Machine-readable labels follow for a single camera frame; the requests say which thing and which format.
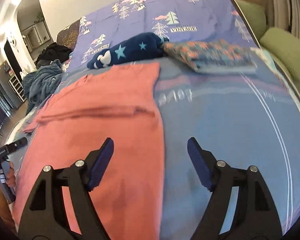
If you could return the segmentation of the person's forearm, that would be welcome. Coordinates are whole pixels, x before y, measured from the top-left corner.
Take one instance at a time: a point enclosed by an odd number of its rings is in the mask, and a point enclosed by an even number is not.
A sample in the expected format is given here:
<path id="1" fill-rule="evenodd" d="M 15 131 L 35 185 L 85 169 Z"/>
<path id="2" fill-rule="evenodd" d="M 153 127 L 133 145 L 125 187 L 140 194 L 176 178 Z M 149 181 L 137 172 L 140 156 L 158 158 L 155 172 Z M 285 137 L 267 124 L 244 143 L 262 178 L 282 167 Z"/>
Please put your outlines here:
<path id="1" fill-rule="evenodd" d="M 15 222 L 12 218 L 12 214 L 9 208 L 9 205 L 7 203 L 7 200 L 0 188 L 0 217 L 4 221 L 4 223 L 7 225 L 7 227 L 13 231 L 14 233 L 16 232 L 15 229 Z"/>

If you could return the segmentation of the left hand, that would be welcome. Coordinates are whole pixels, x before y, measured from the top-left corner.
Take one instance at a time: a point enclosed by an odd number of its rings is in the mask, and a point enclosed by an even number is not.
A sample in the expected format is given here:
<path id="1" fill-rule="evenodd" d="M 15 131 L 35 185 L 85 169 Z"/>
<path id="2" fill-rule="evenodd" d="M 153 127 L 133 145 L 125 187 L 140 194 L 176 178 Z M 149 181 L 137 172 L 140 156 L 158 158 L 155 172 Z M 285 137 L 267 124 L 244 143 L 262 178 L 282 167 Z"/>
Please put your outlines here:
<path id="1" fill-rule="evenodd" d="M 6 184 L 9 187 L 15 187 L 16 182 L 15 182 L 15 175 L 14 175 L 14 166 L 12 162 L 9 161 L 8 163 L 10 168 L 8 174 L 6 175 Z"/>

